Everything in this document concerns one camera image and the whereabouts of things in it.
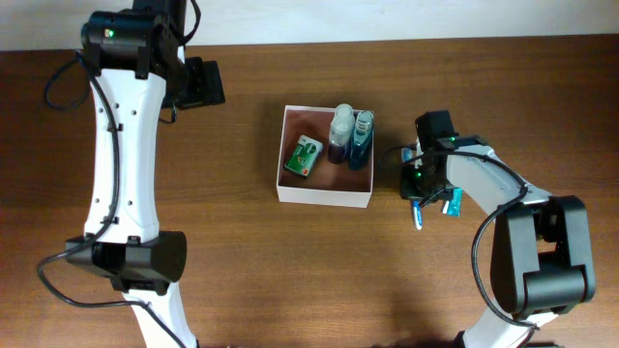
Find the white teal toothpaste tube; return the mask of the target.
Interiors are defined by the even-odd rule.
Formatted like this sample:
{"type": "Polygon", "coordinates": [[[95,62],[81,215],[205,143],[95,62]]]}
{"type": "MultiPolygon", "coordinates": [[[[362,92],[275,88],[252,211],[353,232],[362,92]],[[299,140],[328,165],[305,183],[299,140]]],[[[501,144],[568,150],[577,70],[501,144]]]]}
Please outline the white teal toothpaste tube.
{"type": "Polygon", "coordinates": [[[462,195],[463,191],[461,188],[453,188],[451,198],[443,202],[441,213],[449,217],[459,218],[462,195]]]}

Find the clear purple liquid bottle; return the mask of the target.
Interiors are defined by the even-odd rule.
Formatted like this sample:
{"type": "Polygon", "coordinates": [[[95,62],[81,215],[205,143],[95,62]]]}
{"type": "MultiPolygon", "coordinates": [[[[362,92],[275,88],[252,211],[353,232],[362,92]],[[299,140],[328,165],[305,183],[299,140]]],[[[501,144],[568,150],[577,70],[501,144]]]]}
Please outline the clear purple liquid bottle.
{"type": "Polygon", "coordinates": [[[329,132],[329,162],[338,164],[346,160],[354,125],[355,117],[352,106],[347,103],[338,105],[329,132]]]}

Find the teal mouthwash bottle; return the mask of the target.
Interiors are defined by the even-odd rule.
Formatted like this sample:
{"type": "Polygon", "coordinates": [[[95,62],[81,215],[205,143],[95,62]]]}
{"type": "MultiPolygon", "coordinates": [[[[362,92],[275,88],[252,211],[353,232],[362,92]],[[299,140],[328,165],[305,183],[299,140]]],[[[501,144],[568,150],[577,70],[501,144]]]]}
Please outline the teal mouthwash bottle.
{"type": "Polygon", "coordinates": [[[373,136],[374,113],[364,110],[358,113],[351,138],[348,167],[360,170],[368,160],[368,148],[373,136]]]}

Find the blue white toothbrush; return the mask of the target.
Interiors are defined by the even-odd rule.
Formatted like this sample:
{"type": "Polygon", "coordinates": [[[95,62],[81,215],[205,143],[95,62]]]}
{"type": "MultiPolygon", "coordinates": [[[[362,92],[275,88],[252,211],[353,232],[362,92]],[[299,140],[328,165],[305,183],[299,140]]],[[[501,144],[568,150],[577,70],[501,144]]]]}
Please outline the blue white toothbrush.
{"type": "Polygon", "coordinates": [[[406,165],[400,172],[400,197],[409,201],[414,226],[417,230],[421,230],[423,228],[421,199],[416,192],[416,180],[419,178],[419,172],[417,163],[412,161],[415,156],[416,150],[413,147],[405,147],[401,150],[400,158],[402,162],[406,162],[406,165]]]}

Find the green white small box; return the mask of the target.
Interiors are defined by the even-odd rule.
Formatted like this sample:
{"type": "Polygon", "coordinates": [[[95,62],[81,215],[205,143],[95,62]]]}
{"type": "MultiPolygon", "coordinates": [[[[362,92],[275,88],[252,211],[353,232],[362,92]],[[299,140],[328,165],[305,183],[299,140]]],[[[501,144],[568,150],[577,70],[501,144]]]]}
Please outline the green white small box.
{"type": "Polygon", "coordinates": [[[293,174],[308,177],[322,150],[323,144],[320,141],[301,135],[292,155],[283,167],[293,174]]]}

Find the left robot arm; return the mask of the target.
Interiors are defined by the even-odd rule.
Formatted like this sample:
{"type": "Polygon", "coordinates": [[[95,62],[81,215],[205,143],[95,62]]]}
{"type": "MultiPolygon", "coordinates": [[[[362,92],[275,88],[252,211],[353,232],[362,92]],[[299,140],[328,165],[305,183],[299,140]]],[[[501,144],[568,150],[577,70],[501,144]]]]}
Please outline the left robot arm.
{"type": "Polygon", "coordinates": [[[162,110],[221,104],[214,61],[187,57],[188,1],[136,1],[94,12],[79,59],[96,107],[95,177],[83,234],[66,243],[70,264],[108,279],[130,306],[150,347],[194,347],[180,279],[187,239],[160,228],[154,193],[162,110]]]}

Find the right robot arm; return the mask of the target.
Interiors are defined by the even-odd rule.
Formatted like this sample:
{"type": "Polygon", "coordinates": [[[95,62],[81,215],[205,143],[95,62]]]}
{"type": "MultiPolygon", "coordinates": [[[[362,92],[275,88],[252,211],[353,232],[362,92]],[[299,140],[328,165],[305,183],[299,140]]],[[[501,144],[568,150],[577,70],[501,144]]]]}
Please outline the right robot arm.
{"type": "Polygon", "coordinates": [[[446,110],[415,121],[418,140],[401,151],[400,195],[422,209],[455,207],[465,193],[486,213],[470,251],[486,310],[456,347],[525,347],[545,324],[596,292],[587,210],[573,195],[535,187],[478,135],[462,136],[446,110]]]}

